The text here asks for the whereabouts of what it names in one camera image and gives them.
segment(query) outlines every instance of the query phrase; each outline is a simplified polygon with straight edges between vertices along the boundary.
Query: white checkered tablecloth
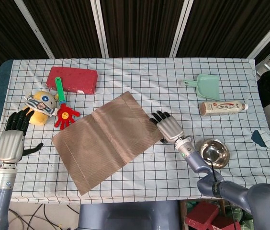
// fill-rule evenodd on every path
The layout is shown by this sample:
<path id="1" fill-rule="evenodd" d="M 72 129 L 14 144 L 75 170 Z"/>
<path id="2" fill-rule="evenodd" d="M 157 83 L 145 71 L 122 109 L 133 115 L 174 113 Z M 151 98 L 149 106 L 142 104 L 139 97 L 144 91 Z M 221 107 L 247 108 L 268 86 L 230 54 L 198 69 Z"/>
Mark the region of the white checkered tablecloth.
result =
<path id="1" fill-rule="evenodd" d="M 15 60 L 0 122 L 0 135 L 9 115 L 24 106 L 29 92 L 49 91 L 45 82 L 51 67 L 63 66 L 96 69 L 98 82 L 94 95 L 67 93 L 67 105 L 91 114 L 121 93 L 129 91 L 147 114 L 156 110 L 172 114 L 192 135 L 198 149 L 203 140 L 217 138 L 230 150 L 229 164 L 220 169 L 225 180 L 251 187 L 270 183 L 270 147 L 263 148 L 251 140 L 254 130 L 270 133 L 259 100 L 255 64 L 248 59 L 230 58 L 92 58 L 55 60 Z M 249 109 L 236 115 L 199 115 L 193 87 L 183 79 L 193 80 L 200 73 L 220 76 L 220 98 L 240 100 Z M 114 173 L 83 196 L 80 196 L 59 154 L 51 142 L 59 132 L 56 117 L 45 126 L 29 126 L 25 148 L 44 146 L 40 152 L 23 157 L 17 164 L 18 174 L 13 201 L 39 203 L 105 203 L 154 201 L 202 197 L 196 183 L 204 174 L 189 169 L 173 144 L 158 142 L 132 162 Z"/>

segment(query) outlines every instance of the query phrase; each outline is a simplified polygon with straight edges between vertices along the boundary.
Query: yellow stuffed toy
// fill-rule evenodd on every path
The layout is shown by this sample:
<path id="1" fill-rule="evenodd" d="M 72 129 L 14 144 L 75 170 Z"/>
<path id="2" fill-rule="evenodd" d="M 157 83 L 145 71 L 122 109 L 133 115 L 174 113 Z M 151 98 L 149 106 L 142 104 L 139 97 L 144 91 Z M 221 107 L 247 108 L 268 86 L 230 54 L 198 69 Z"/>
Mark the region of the yellow stuffed toy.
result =
<path id="1" fill-rule="evenodd" d="M 30 123 L 33 125 L 43 126 L 47 122 L 48 117 L 56 115 L 58 112 L 56 108 L 58 94 L 53 96 L 48 92 L 38 91 L 34 95 L 28 94 L 24 98 L 26 99 L 26 106 L 23 109 L 30 107 L 29 112 L 35 111 L 30 119 Z"/>

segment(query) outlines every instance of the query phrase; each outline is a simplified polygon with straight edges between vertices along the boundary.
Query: metal bowl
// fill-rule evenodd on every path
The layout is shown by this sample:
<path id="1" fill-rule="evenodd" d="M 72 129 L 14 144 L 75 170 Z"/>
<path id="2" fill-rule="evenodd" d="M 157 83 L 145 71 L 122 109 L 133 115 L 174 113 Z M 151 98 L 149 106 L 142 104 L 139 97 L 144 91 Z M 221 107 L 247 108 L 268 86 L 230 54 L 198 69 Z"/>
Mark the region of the metal bowl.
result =
<path id="1" fill-rule="evenodd" d="M 208 159 L 213 162 L 215 169 L 225 167 L 230 160 L 230 152 L 227 146 L 217 139 L 205 140 L 201 145 L 200 154 L 203 159 Z M 205 162 L 211 166 L 210 161 L 205 160 Z"/>

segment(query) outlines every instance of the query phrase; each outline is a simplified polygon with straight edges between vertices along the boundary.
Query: red box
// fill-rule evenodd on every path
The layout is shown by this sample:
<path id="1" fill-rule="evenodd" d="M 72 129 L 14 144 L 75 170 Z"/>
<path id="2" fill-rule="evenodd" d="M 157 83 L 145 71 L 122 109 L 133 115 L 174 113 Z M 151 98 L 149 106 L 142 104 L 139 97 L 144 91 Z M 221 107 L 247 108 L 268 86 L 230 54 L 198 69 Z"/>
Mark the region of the red box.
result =
<path id="1" fill-rule="evenodd" d="M 185 223 L 197 230 L 207 230 L 218 213 L 219 208 L 217 205 L 200 202 L 187 214 Z"/>
<path id="2" fill-rule="evenodd" d="M 91 69 L 77 69 L 68 67 L 52 67 L 46 82 L 51 90 L 56 90 L 54 79 L 60 77 L 63 89 L 66 92 L 77 92 L 82 94 L 94 94 L 98 74 Z"/>
<path id="3" fill-rule="evenodd" d="M 238 221 L 235 222 L 236 230 L 241 230 Z M 234 230 L 234 223 L 232 218 L 217 216 L 209 226 L 208 230 Z"/>

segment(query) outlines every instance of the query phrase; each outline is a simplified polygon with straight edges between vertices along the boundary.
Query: brown towel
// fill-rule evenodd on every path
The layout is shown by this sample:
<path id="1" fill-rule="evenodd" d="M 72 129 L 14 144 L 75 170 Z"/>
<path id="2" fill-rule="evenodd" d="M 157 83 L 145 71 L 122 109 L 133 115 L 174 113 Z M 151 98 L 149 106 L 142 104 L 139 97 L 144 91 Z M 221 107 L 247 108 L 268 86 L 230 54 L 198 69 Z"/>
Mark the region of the brown towel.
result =
<path id="1" fill-rule="evenodd" d="M 129 92 L 52 138 L 81 195 L 162 138 Z"/>

